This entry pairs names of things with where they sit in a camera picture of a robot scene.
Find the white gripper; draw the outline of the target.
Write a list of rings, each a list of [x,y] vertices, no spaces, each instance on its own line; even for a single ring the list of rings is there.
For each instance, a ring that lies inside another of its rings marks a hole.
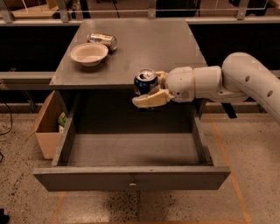
[[[194,99],[193,69],[189,66],[178,67],[168,74],[156,71],[158,84],[161,88],[154,94],[142,94],[132,99],[138,108],[153,108],[165,105],[170,100],[175,102],[191,102]]]

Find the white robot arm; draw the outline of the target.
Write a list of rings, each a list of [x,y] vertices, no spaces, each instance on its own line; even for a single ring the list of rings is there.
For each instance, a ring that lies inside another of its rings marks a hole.
[[[167,102],[208,99],[224,105],[252,98],[280,123],[280,80],[259,60],[245,52],[229,54],[221,66],[177,67],[169,73],[140,70],[134,78],[138,108]]]

